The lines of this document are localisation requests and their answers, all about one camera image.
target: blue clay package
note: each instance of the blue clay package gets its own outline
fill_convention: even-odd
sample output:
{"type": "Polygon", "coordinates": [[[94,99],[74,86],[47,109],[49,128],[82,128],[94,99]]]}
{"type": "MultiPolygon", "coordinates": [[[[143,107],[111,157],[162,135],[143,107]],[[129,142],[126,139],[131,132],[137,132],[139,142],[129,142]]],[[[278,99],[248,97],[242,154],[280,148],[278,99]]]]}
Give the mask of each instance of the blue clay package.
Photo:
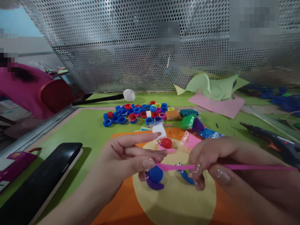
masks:
{"type": "Polygon", "coordinates": [[[193,109],[180,110],[180,114],[182,115],[182,117],[186,117],[186,116],[189,116],[189,115],[199,116],[199,113],[196,110],[193,110],[193,109]]]}
{"type": "Polygon", "coordinates": [[[222,134],[215,132],[211,129],[205,128],[204,130],[199,131],[199,136],[207,139],[207,138],[220,138],[222,134]]]}

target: pink paper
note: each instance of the pink paper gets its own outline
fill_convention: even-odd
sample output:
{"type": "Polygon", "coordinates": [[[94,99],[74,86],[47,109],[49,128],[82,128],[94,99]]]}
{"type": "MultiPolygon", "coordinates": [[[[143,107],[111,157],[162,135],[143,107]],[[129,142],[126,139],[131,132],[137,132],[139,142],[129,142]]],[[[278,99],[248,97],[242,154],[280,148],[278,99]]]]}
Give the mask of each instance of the pink paper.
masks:
{"type": "MultiPolygon", "coordinates": [[[[194,170],[195,165],[182,165],[182,166],[173,166],[162,164],[159,162],[155,163],[162,171],[170,170],[194,170]]],[[[224,164],[224,167],[231,170],[289,170],[289,171],[298,171],[295,167],[286,167],[286,166],[264,166],[264,165],[238,165],[238,164],[224,164]]]]}
{"type": "Polygon", "coordinates": [[[183,146],[188,147],[190,150],[193,150],[193,148],[196,146],[196,144],[198,144],[199,142],[201,142],[202,140],[199,138],[196,138],[194,135],[189,134],[188,138],[187,138],[187,142],[185,142],[183,144],[183,146]]]}
{"type": "Polygon", "coordinates": [[[234,99],[225,101],[215,101],[205,97],[201,89],[191,97],[188,101],[199,105],[209,111],[227,116],[234,119],[240,109],[243,107],[245,100],[236,94],[233,94],[234,99]]]}

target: black stick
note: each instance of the black stick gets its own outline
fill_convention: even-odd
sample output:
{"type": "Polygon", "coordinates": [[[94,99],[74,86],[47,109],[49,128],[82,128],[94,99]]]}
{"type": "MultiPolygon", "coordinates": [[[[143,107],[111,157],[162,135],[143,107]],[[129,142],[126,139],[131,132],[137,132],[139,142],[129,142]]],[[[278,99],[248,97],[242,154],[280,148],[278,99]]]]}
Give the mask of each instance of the black stick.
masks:
{"type": "Polygon", "coordinates": [[[96,99],[91,99],[91,100],[84,100],[84,101],[78,101],[78,102],[73,102],[72,105],[84,105],[88,103],[96,103],[96,102],[103,102],[103,101],[109,101],[109,100],[119,100],[123,99],[124,95],[123,94],[118,94],[115,96],[109,96],[109,97],[103,97],[103,98],[96,98],[96,99]]]}

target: metal frame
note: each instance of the metal frame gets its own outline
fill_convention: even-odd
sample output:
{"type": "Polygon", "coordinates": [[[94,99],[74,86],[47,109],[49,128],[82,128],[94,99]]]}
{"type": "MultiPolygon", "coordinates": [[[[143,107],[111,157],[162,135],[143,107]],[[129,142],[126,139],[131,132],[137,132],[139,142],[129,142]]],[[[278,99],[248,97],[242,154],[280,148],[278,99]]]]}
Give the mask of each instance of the metal frame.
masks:
{"type": "Polygon", "coordinates": [[[0,151],[0,157],[7,157],[13,152],[21,152],[28,148],[31,144],[36,142],[39,138],[41,138],[44,134],[50,131],[53,127],[63,121],[66,117],[68,117],[71,113],[73,113],[77,107],[68,106],[50,119],[48,119],[44,124],[35,128],[31,132],[25,134],[23,137],[19,138],[16,142],[6,147],[2,151],[0,151]]]}

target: purple clay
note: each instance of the purple clay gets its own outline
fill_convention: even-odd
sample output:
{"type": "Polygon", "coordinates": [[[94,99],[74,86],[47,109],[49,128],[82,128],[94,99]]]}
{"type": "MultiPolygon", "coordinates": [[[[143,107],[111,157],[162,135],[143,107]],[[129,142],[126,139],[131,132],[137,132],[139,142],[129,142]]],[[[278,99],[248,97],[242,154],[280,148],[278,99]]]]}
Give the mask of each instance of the purple clay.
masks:
{"type": "Polygon", "coordinates": [[[155,183],[155,182],[153,182],[153,180],[151,180],[148,171],[146,171],[145,174],[146,174],[146,182],[147,182],[148,186],[151,189],[153,189],[155,191],[159,191],[159,190],[164,189],[165,186],[163,184],[161,184],[161,183],[155,183]]]}
{"type": "Polygon", "coordinates": [[[197,131],[197,130],[204,130],[204,125],[202,124],[202,122],[200,121],[199,118],[195,118],[194,119],[194,123],[193,123],[193,127],[192,127],[192,131],[197,131]]]}

